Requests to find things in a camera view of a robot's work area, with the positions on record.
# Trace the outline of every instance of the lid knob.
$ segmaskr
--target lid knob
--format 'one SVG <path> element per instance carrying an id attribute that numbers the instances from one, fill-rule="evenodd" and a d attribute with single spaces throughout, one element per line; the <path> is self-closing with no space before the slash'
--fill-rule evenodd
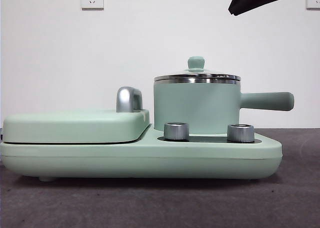
<path id="1" fill-rule="evenodd" d="M 188 59 L 188 67 L 190 72 L 203 72 L 205 59 L 202 56 L 192 56 Z"/>

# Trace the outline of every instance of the metal handle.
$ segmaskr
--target metal handle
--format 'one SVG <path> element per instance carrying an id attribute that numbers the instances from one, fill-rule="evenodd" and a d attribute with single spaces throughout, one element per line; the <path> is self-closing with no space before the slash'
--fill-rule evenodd
<path id="1" fill-rule="evenodd" d="M 291 111 L 295 98 L 290 92 L 241 94 L 241 108 Z"/>
<path id="2" fill-rule="evenodd" d="M 142 109 L 142 94 L 140 90 L 130 86 L 124 86 L 118 90 L 116 112 L 134 112 L 134 110 Z"/>

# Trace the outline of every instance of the pot lid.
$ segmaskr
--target pot lid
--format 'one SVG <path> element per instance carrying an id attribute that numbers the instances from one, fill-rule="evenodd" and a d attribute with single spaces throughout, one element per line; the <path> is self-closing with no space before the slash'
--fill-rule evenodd
<path id="1" fill-rule="evenodd" d="M 204 69 L 204 66 L 205 59 L 202 56 L 192 56 L 188 59 L 188 69 L 185 69 L 182 72 L 176 74 L 157 76 L 156 78 L 154 78 L 154 81 L 157 82 L 163 80 L 175 80 L 176 82 L 174 83 L 179 83 L 179 80 L 183 80 L 183 83 L 187 83 L 184 82 L 186 81 L 186 79 L 193 79 L 194 82 L 188 83 L 197 83 L 195 79 L 201 79 L 202 81 L 205 81 L 205 79 L 207 79 L 206 83 L 211 83 L 212 81 L 216 81 L 217 83 L 219 83 L 218 80 L 229 80 L 236 82 L 239 82 L 241 80 L 241 78 L 237 75 L 207 70 Z"/>

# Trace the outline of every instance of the silver knob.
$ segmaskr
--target silver knob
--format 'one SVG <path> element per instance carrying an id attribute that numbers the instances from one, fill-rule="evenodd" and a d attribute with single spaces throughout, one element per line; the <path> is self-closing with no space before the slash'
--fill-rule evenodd
<path id="1" fill-rule="evenodd" d="M 232 142 L 249 143 L 255 141 L 255 128 L 249 124 L 230 124 L 227 139 Z"/>
<path id="2" fill-rule="evenodd" d="M 187 123 L 170 122 L 164 124 L 163 136 L 167 140 L 188 140 L 189 125 Z"/>

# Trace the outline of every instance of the stainless steel rim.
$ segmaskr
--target stainless steel rim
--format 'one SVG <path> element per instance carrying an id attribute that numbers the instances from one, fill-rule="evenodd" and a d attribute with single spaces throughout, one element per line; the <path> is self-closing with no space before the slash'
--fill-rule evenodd
<path id="1" fill-rule="evenodd" d="M 223 80 L 235 80 L 241 81 L 240 76 L 232 74 L 210 74 L 210 73 L 188 73 L 188 74 L 172 74 L 172 75 L 163 75 L 154 78 L 154 81 L 161 80 L 177 80 L 177 79 L 223 79 Z"/>
<path id="2" fill-rule="evenodd" d="M 239 85 L 240 81 L 235 79 L 221 79 L 221 78 L 178 78 L 178 79 L 160 79 L 154 82 L 155 85 L 176 84 L 176 83 L 218 83 L 218 84 Z"/>

